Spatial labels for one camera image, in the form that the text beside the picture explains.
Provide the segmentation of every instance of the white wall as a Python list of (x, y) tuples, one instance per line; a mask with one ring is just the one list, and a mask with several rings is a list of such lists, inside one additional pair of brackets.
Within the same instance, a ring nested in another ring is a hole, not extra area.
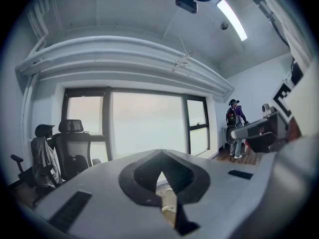
[(219, 147), (223, 145), (222, 126), (226, 125), (229, 101), (231, 99), (240, 101), (239, 105), (242, 106), (243, 113), (249, 122), (260, 120), (262, 105), (271, 101), (280, 81), (287, 77), (287, 69), (283, 67), (282, 60), (289, 57), (291, 54), (279, 56), (227, 78), (227, 81), (235, 87), (235, 91), (225, 104), (216, 104)]
[(3, 47), (0, 60), (0, 162), (7, 184), (18, 180), (17, 164), (10, 158), (22, 156), (20, 111), (27, 79), (15, 73), (21, 62), (36, 44), (35, 35), (23, 14), (12, 28)]

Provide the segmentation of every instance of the wooden floor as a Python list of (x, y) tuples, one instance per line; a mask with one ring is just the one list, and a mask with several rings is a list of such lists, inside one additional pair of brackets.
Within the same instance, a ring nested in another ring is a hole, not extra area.
[(17, 201), (20, 203), (28, 206), (29, 208), (33, 209), (34, 206), (32, 202), (36, 199), (37, 194), (35, 192), (35, 188), (29, 188), (27, 184), (22, 183), (16, 188), (11, 190), (11, 193), (16, 198)]
[(233, 162), (238, 164), (248, 164), (248, 165), (258, 165), (263, 153), (254, 153), (252, 150), (248, 150), (244, 153), (244, 145), (241, 148), (241, 155), (242, 158), (235, 159), (234, 156), (230, 155), (230, 146), (226, 145), (225, 149), (221, 149), (219, 153), (213, 158), (214, 160), (218, 161), (226, 161), (226, 162)]

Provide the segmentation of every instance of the purple jacket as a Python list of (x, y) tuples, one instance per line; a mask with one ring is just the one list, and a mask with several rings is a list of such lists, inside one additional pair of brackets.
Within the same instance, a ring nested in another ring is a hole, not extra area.
[(243, 111), (241, 110), (241, 106), (236, 106), (236, 108), (235, 108), (235, 113), (236, 113), (236, 115), (238, 115), (238, 116), (240, 116), (240, 117), (245, 116), (244, 113), (243, 113)]
[(236, 106), (235, 113), (236, 113), (237, 116), (242, 117), (244, 122), (247, 123), (246, 117), (245, 117), (243, 111), (241, 110), (241, 106)]

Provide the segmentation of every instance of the chair armrest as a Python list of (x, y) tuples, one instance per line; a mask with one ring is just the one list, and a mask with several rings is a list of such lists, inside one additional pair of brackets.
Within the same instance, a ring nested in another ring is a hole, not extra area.
[(98, 159), (98, 158), (94, 158), (94, 159), (92, 160), (92, 163), (93, 163), (93, 165), (101, 164), (101, 160)]
[(16, 156), (16, 155), (11, 155), (10, 157), (11, 157), (14, 161), (16, 161), (17, 163), (23, 162), (23, 159), (20, 158), (20, 157), (18, 157), (18, 156)]
[(46, 165), (46, 166), (42, 167), (42, 168), (41, 168), (41, 171), (40, 171), (40, 175), (41, 175), (42, 177), (48, 176), (49, 173), (51, 173), (52, 168), (53, 168), (53, 165), (52, 165), (52, 164)]
[(41, 172), (40, 172), (40, 175), (42, 177), (46, 177), (46, 176), (49, 176), (50, 180), (52, 181), (53, 185), (58, 188), (60, 185), (54, 180), (54, 177), (53, 175), (51, 174), (51, 170), (53, 168), (53, 165), (52, 164), (49, 164), (49, 165), (46, 165), (44, 167), (41, 168)]

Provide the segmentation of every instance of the window frame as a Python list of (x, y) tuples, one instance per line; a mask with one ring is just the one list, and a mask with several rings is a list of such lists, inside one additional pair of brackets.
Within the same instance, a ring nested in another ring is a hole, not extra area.
[[(154, 94), (154, 95), (164, 95), (164, 96), (176, 96), (181, 97), (183, 105), (183, 120), (185, 125), (185, 139), (186, 139), (186, 153), (191, 154), (190, 146), (190, 132), (192, 130), (207, 128), (207, 150), (210, 149), (210, 132), (209, 132), (209, 120), (208, 120), (208, 110), (205, 97), (193, 96), (187, 94), (179, 94), (173, 92), (156, 91), (156, 90), (145, 90), (145, 89), (130, 89), (130, 88), (66, 88), (64, 92), (64, 98), (62, 103), (62, 114), (61, 120), (67, 119), (67, 109), (69, 104), (69, 98), (76, 97), (103, 97), (102, 104), (102, 135), (92, 135), (92, 142), (105, 142), (107, 158), (108, 161), (113, 160), (112, 147), (111, 147), (111, 132), (110, 132), (110, 108), (111, 108), (111, 94), (112, 92), (124, 92), (124, 93), (141, 93), (141, 94)], [(200, 101), (203, 102), (204, 114), (205, 114), (205, 124), (201, 125), (189, 125), (189, 114), (188, 114), (188, 104), (187, 100)]]
[(107, 110), (107, 99), (109, 99), (109, 89), (106, 88), (76, 88), (76, 89), (65, 89), (63, 103), (62, 103), (62, 114), (61, 120), (67, 119), (69, 98), (79, 97), (103, 97), (102, 100), (102, 134), (91, 135), (91, 142), (105, 142), (106, 153), (108, 161), (113, 160), (110, 150), (109, 137), (106, 136), (105, 116), (108, 114)]
[[(205, 124), (201, 125), (189, 125), (189, 114), (188, 114), (188, 104), (187, 100), (191, 101), (199, 101), (203, 102), (204, 106), (204, 114), (205, 114)], [(184, 104), (184, 115), (185, 115), (185, 121), (186, 121), (186, 127), (187, 127), (187, 153), (191, 154), (191, 146), (190, 146), (190, 132), (192, 130), (201, 129), (201, 128), (207, 128), (207, 150), (210, 150), (210, 131), (209, 131), (209, 120), (208, 120), (208, 110), (207, 110), (207, 102), (205, 97), (199, 97), (199, 96), (193, 96), (193, 95), (183, 95), (183, 104)]]

